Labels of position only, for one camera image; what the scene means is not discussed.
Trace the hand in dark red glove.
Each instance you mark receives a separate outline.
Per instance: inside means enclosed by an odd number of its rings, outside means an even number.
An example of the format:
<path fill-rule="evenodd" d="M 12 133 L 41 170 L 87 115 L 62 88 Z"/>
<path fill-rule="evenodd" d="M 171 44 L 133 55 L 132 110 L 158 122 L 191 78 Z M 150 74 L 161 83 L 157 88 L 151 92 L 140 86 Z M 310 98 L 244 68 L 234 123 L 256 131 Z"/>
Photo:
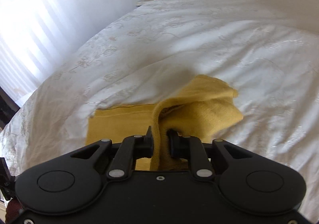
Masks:
<path fill-rule="evenodd" d="M 22 210 L 23 207 L 20 202 L 16 198 L 11 199 L 7 205 L 5 223 L 11 223 L 14 221 L 17 217 L 19 217 Z"/>

